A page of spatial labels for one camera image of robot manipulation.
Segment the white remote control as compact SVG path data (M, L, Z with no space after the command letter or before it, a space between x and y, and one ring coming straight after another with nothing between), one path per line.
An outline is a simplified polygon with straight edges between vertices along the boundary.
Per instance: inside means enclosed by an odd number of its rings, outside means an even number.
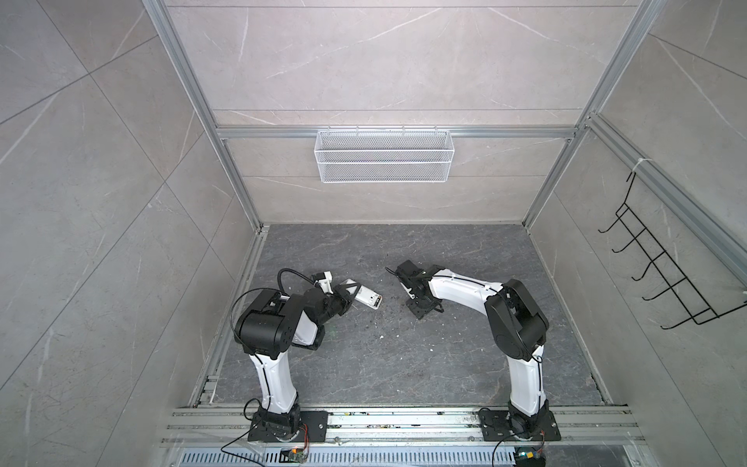
M366 307L369 307L370 309L378 309L382 303L381 294L375 292L374 290L364 285L362 285L362 289L357 295L351 295L351 296L356 302L359 302L360 304L365 305Z

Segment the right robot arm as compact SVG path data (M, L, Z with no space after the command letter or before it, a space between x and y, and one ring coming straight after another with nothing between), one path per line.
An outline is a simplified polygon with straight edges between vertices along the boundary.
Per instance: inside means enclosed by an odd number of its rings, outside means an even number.
M441 313L444 301L486 316L491 336L509 363L511 430L523 439L538 434L551 414L543 372L549 321L523 283L483 281L437 265L424 270L410 260L390 273L407 292L407 306L418 319L431 311Z

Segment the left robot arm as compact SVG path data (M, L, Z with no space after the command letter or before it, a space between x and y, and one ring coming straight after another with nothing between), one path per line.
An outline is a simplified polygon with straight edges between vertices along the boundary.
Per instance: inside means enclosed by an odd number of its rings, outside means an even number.
M289 438L302 428L299 393L293 384L288 359L293 346L317 350L325 337L325 324L349 311L363 285L348 280L329 292L316 285L305 294L287 295L260 287L257 296L233 325L233 337L251 356L262 389L253 421Z

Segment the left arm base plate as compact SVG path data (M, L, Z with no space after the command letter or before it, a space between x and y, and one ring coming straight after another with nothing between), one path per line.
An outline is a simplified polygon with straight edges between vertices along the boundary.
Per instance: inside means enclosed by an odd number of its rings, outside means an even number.
M329 416L325 411L273 414L260 410L253 414L247 440L301 443L309 439L313 443L321 443L326 440Z

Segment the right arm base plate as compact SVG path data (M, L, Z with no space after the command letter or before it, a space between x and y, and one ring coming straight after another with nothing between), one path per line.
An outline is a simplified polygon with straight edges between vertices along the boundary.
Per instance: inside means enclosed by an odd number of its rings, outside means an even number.
M481 408L477 412L482 437L487 442L524 440L559 442L562 437L554 414L542 408L535 416L522 412Z

